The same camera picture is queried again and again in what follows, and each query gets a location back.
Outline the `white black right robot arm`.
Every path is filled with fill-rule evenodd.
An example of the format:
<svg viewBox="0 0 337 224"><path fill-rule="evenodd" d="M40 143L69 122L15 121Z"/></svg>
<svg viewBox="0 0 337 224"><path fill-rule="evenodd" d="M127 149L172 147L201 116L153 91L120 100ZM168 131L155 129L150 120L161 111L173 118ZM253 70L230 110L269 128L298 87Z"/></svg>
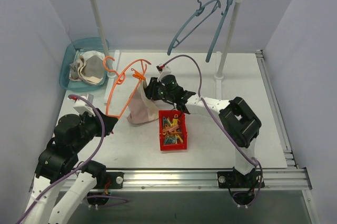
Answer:
<svg viewBox="0 0 337 224"><path fill-rule="evenodd" d="M145 88L150 100L161 100L174 105L185 114L211 117L235 148L233 170L224 178L224 184L232 188L262 188L263 170L255 156L255 143L262 123L246 101L241 97L220 100L202 97L185 90L174 75L152 77Z"/></svg>

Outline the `pink beige underwear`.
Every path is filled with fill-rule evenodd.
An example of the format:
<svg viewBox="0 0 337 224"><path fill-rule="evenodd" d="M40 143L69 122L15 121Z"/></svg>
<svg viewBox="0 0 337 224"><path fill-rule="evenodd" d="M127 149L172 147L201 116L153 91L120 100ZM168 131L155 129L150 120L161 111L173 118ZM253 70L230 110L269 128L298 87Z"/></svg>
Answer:
<svg viewBox="0 0 337 224"><path fill-rule="evenodd" d="M141 125L158 119L159 108L145 95L146 81L142 80L136 91L130 95L127 121L132 125Z"/></svg>

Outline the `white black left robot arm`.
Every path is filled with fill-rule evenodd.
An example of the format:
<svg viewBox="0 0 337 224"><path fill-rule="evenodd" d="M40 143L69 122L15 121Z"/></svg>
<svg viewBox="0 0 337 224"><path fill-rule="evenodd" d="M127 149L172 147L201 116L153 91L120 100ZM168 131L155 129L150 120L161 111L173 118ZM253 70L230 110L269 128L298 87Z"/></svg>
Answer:
<svg viewBox="0 0 337 224"><path fill-rule="evenodd" d="M118 119L100 113L62 116L54 137L40 154L33 189L22 223L66 223L84 196L106 183L106 167L90 160L82 163L79 178L64 198L56 200L65 180L74 173L78 153L95 137L108 136Z"/></svg>

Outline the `orange clothespin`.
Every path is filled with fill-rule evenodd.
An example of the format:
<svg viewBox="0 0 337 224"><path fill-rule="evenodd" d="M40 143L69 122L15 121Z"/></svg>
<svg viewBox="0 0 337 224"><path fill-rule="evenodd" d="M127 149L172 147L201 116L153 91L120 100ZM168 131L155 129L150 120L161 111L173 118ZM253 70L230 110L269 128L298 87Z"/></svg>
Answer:
<svg viewBox="0 0 337 224"><path fill-rule="evenodd" d="M143 81L146 80L144 74L138 72L136 69L132 68L131 71L133 72L133 75L132 75L132 76L133 76L134 78L137 78L137 79L143 80Z"/></svg>

